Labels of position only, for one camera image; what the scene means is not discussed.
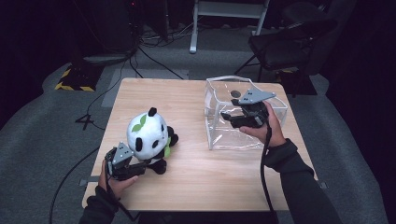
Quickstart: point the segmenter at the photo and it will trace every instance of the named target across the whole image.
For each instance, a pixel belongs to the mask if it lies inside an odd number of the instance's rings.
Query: white panda face
[[[163,117],[152,107],[148,113],[133,118],[128,125],[129,148],[139,160],[148,160],[160,153],[168,140]]]

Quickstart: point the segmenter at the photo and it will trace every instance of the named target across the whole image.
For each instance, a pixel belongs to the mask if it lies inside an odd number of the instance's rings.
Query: transparent box
[[[256,137],[239,132],[231,126],[230,121],[224,120],[220,112],[233,116],[242,115],[240,106],[231,103],[232,99],[241,98],[248,90],[259,89],[249,78],[227,76],[212,77],[206,80],[205,87],[205,126],[209,149],[262,149]],[[273,97],[266,100],[273,107],[281,126],[283,126],[288,106],[279,98]]]

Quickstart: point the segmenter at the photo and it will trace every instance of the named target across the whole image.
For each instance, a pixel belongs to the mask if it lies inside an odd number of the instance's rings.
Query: panda eye patch
[[[136,151],[141,151],[143,148],[143,141],[141,138],[136,138]]]
[[[152,144],[152,148],[155,148],[156,146],[158,146],[158,140],[156,140],[156,141]]]

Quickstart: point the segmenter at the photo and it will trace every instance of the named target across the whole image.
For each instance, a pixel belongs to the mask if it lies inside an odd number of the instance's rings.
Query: panda plush toy
[[[166,172],[166,160],[163,158],[169,156],[170,147],[178,141],[178,136],[172,127],[166,125],[155,107],[131,120],[127,139],[135,157],[158,175]]]

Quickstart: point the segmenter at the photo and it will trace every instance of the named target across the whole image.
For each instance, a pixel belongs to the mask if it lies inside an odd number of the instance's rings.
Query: table top
[[[156,107],[179,140],[172,147],[167,171],[157,175],[147,169],[125,190],[121,202],[135,211],[268,211],[262,189],[258,149],[209,150],[205,128],[204,80],[125,78],[111,112],[102,144],[92,169],[99,175],[106,153],[120,141],[127,142],[130,120]],[[313,167],[304,140],[279,84],[255,83],[275,92],[288,107],[283,126],[285,137],[299,148],[305,163]],[[288,210],[279,174],[265,168],[265,177],[275,210]],[[96,182],[88,184],[82,205],[94,195]]]

